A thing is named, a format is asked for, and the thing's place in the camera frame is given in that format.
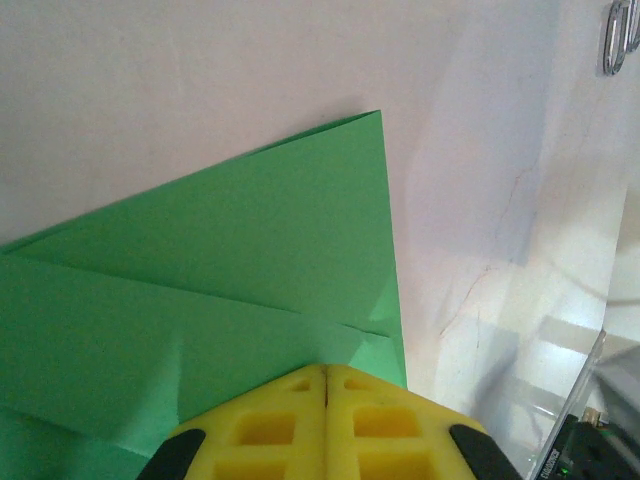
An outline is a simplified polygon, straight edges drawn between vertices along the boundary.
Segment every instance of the metal binder clip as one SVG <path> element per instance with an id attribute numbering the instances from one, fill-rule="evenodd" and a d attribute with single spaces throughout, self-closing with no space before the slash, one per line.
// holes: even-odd
<path id="1" fill-rule="evenodd" d="M 607 34 L 604 43 L 603 69 L 605 75 L 615 75 L 622 68 L 629 42 L 629 13 L 628 0 L 616 0 L 609 11 Z"/>

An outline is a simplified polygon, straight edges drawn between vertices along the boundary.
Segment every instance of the black rubber pad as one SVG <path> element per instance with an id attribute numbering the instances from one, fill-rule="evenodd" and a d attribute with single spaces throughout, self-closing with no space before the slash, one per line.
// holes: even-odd
<path id="1" fill-rule="evenodd" d="M 466 425 L 453 425 L 449 434 L 478 480 L 522 480 L 489 435 Z"/>
<path id="2" fill-rule="evenodd" d="M 576 480 L 638 480 L 640 475 L 611 446 L 602 432 L 586 422 L 575 424 L 568 457 Z"/>
<path id="3" fill-rule="evenodd" d="M 206 434 L 192 429 L 166 440 L 136 480 L 184 480 Z"/>

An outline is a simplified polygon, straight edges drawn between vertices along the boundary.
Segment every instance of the folded green paper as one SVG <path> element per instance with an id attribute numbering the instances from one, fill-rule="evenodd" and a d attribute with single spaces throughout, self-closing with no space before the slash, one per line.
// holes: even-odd
<path id="1" fill-rule="evenodd" d="M 379 112 L 2 253 L 0 404 L 107 447 L 148 456 L 177 423 L 308 363 L 406 385 Z"/>

